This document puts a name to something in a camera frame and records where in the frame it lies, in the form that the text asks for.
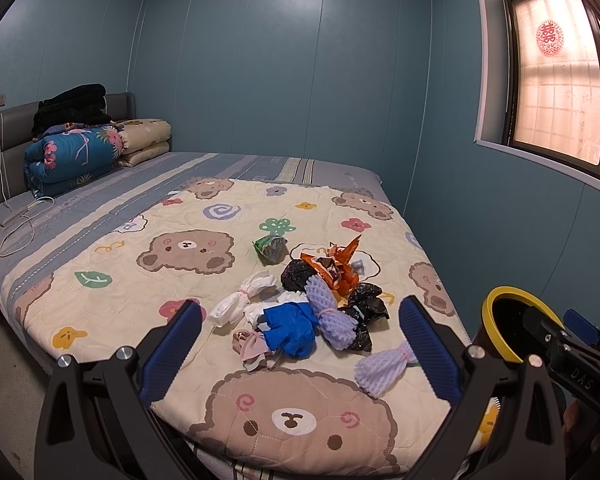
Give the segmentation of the person right hand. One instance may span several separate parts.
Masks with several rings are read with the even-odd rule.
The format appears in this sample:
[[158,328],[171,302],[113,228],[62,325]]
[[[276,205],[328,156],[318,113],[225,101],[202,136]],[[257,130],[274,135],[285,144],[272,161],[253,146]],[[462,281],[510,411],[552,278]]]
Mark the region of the person right hand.
[[585,403],[573,400],[562,425],[568,479],[576,478],[600,447],[600,416]]

